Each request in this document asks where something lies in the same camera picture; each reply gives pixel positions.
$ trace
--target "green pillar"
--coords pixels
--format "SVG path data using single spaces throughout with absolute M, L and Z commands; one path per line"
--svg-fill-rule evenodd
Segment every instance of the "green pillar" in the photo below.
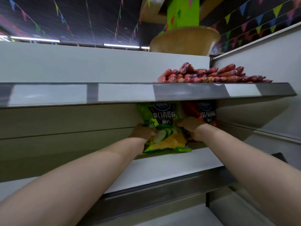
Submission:
M 167 8 L 167 30 L 199 26 L 200 0 L 172 0 Z

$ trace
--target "wooden round structure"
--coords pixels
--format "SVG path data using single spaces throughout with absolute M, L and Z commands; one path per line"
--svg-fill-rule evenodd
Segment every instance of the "wooden round structure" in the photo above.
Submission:
M 218 31 L 209 27 L 182 27 L 157 35 L 150 51 L 208 56 L 220 38 Z

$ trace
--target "person's right arm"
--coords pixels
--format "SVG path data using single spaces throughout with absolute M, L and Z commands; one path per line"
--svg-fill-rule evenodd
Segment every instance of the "person's right arm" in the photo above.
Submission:
M 301 225 L 301 171 L 196 118 L 178 126 L 205 142 L 278 225 Z

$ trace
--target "snack package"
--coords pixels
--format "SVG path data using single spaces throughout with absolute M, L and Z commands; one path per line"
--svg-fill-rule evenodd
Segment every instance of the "snack package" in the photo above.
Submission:
M 186 115 L 198 118 L 208 124 L 216 126 L 215 100 L 183 101 L 182 106 Z
M 167 149 L 190 152 L 183 130 L 174 123 L 179 120 L 177 102 L 139 103 L 137 108 L 143 122 L 158 134 L 145 144 L 144 154 L 156 153 Z

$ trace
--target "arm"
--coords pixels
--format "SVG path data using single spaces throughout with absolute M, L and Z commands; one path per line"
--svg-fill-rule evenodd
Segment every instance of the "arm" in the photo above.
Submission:
M 0 203 L 1 225 L 76 225 L 154 134 L 138 125 L 129 138 L 28 183 Z
M 268 216 L 280 225 L 300 225 L 301 171 L 196 118 L 179 126 L 207 144 Z

